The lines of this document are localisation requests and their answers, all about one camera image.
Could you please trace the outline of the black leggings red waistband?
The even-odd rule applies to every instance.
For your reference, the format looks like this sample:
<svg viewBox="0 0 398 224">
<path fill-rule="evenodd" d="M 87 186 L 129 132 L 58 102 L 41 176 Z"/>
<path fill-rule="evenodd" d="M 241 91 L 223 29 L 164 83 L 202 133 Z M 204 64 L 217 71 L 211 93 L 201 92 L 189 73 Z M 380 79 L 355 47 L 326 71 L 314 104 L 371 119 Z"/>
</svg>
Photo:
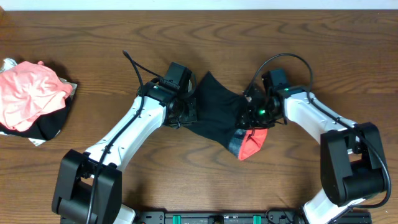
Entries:
<svg viewBox="0 0 398 224">
<path fill-rule="evenodd" d="M 267 137 L 267 129 L 241 129 L 238 118 L 248 104 L 245 97 L 225 88 L 208 72 L 194 92 L 198 120 L 187 129 L 220 143 L 240 161 L 259 152 Z"/>
</svg>

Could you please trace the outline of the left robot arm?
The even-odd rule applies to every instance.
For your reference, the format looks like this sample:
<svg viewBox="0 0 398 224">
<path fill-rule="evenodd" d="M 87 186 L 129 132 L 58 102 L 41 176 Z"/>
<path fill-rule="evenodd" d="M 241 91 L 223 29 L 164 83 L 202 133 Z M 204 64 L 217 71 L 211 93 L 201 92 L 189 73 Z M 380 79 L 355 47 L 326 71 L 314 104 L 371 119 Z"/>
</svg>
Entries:
<svg viewBox="0 0 398 224">
<path fill-rule="evenodd" d="M 105 137 L 85 152 L 64 155 L 52 200 L 61 223 L 133 223 L 136 212 L 122 203 L 123 172 L 156 129 L 197 120 L 196 84 L 191 70 L 171 63 L 164 77 L 138 89 L 127 114 Z"/>
</svg>

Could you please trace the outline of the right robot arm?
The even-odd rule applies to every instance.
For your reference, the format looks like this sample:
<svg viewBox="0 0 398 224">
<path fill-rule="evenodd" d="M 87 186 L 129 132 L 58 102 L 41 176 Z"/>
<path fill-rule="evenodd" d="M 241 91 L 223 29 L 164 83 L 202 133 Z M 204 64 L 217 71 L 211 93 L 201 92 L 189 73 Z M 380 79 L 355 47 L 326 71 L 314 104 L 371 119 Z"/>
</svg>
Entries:
<svg viewBox="0 0 398 224">
<path fill-rule="evenodd" d="M 354 208 L 379 208 L 391 196 L 392 182 L 378 128 L 358 124 L 320 102 L 307 86 L 290 85 L 282 69 L 262 75 L 264 91 L 251 82 L 243 94 L 248 107 L 238 126 L 272 128 L 280 120 L 301 126 L 320 145 L 322 189 L 299 212 L 279 213 L 289 223 L 359 223 Z"/>
</svg>

